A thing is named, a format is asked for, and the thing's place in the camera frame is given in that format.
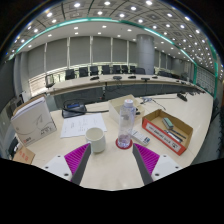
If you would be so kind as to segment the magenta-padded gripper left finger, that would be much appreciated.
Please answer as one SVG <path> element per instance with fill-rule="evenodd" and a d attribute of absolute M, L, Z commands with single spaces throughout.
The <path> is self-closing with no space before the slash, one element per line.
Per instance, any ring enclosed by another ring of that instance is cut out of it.
<path fill-rule="evenodd" d="M 56 155 L 43 166 L 43 170 L 79 185 L 90 154 L 91 145 L 87 143 L 66 155 Z"/>

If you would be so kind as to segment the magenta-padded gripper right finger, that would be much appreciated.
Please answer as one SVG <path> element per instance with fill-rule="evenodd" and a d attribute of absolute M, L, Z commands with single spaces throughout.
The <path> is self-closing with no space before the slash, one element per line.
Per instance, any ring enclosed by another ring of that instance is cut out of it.
<path fill-rule="evenodd" d="M 137 143 L 133 144 L 132 153 L 136 159 L 141 178 L 145 185 L 182 169 L 182 167 L 168 155 L 158 155 Z"/>

